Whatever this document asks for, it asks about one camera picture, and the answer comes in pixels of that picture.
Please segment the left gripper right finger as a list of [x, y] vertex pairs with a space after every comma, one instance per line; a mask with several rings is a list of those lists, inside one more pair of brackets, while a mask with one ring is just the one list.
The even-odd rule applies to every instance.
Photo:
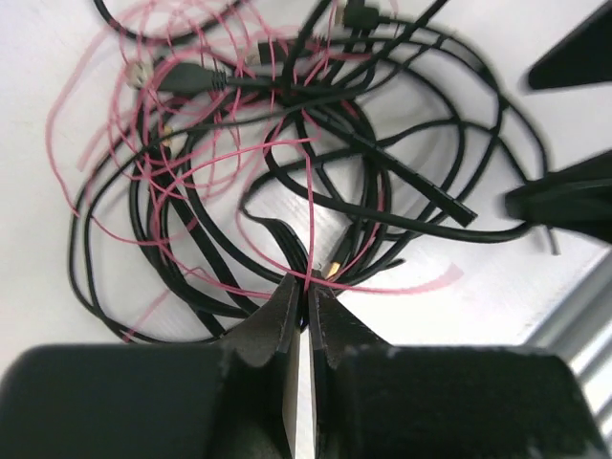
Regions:
[[401, 458], [408, 349], [394, 346], [312, 284], [307, 314], [317, 458]]

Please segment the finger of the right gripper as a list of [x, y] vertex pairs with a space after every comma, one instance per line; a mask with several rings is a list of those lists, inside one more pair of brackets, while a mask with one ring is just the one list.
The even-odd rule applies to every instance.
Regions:
[[505, 194], [508, 216], [611, 242], [611, 152], [605, 151]]
[[567, 89], [610, 82], [610, 2], [604, 2], [527, 73], [527, 86], [531, 90]]

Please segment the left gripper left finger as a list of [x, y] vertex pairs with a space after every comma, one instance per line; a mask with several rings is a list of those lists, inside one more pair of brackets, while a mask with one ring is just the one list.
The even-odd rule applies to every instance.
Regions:
[[209, 440], [211, 458], [295, 457], [300, 285], [287, 274], [222, 340], [230, 360]]

